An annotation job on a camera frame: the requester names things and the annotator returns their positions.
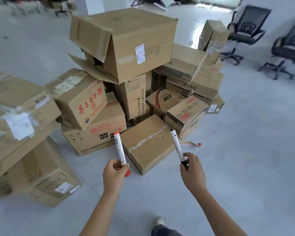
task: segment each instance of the chair seat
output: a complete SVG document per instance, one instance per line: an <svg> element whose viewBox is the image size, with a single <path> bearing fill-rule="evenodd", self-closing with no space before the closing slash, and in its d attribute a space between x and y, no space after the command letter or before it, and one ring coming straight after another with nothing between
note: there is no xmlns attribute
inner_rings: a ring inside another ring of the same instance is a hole
<svg viewBox="0 0 295 236"><path fill-rule="evenodd" d="M229 34L228 39L235 40L235 41L242 42L242 43L246 43L248 45L253 45L256 42L256 40L254 38L252 38L250 36L246 36L246 35L241 35L238 33Z"/></svg>
<svg viewBox="0 0 295 236"><path fill-rule="evenodd" d="M295 50L292 50L292 49L288 49L284 47L274 47L272 48L272 54L278 57L295 61Z"/></svg>

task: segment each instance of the left hand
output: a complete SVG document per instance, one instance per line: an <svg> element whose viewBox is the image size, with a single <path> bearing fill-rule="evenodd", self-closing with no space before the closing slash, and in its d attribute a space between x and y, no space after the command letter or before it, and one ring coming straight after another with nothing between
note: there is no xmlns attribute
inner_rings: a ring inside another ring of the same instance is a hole
<svg viewBox="0 0 295 236"><path fill-rule="evenodd" d="M103 172L104 193L118 197L124 184L125 174L129 169L129 164L121 167L120 160L114 159L108 161Z"/></svg>

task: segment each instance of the marker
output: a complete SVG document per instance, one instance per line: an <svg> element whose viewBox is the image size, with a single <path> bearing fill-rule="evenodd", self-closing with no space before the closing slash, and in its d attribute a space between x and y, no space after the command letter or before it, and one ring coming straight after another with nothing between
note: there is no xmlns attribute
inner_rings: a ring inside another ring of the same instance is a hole
<svg viewBox="0 0 295 236"><path fill-rule="evenodd" d="M115 143L116 143L116 147L118 150L118 155L120 158L121 165L124 166L125 164L127 164L127 162L126 162L124 150L122 148L122 143L121 143L121 138L120 138L119 132L114 132L114 138L115 138ZM130 169L127 170L125 177L128 177L129 175L130 175Z"/></svg>
<svg viewBox="0 0 295 236"><path fill-rule="evenodd" d="M174 139L174 142L175 142L175 147L176 147L179 159L180 159L180 163L185 166L186 170L188 170L187 162L185 160L184 154L182 153L176 131L174 129L170 129L170 133L173 136L173 139Z"/></svg>

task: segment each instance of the black marker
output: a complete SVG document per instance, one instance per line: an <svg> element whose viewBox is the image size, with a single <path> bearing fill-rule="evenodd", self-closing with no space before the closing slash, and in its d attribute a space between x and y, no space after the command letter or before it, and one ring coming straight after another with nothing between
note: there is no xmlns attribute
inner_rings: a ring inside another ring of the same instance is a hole
<svg viewBox="0 0 295 236"><path fill-rule="evenodd" d="M170 129L170 133L173 136L173 139L174 139L174 142L175 142L175 147L176 147L179 159L180 159L180 163L185 166L186 170L188 170L187 162L185 160L184 154L182 153L176 131L173 130L173 129Z"/></svg>

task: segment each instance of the red marker cap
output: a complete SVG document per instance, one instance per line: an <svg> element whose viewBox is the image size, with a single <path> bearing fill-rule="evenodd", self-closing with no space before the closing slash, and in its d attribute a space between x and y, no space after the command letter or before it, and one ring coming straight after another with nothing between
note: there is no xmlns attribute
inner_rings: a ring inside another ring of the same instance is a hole
<svg viewBox="0 0 295 236"><path fill-rule="evenodd" d="M130 175L130 169L127 170L125 177L128 177Z"/></svg>

